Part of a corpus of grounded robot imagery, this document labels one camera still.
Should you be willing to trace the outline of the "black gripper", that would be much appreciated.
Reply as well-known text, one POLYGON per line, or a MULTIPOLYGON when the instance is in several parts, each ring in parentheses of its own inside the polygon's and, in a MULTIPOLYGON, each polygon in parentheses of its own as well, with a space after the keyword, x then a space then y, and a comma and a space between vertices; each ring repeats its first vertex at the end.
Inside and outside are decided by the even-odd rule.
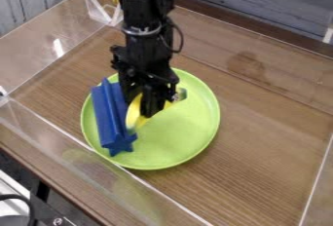
POLYGON ((124 46, 112 45, 111 67, 119 72, 119 85, 127 104, 141 93, 140 114, 151 118, 167 101, 174 101, 179 78, 168 65, 168 58, 148 60, 129 57, 124 46))

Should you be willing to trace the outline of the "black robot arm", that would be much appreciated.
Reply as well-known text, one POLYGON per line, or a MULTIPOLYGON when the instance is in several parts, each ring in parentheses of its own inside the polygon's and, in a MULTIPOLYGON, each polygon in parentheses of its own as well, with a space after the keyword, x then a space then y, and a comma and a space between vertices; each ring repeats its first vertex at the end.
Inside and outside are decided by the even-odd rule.
POLYGON ((172 45, 180 29, 168 16, 174 0, 119 0, 124 44, 111 46, 124 101, 140 99, 140 115, 149 118, 176 96, 179 78, 169 61, 182 51, 172 45))

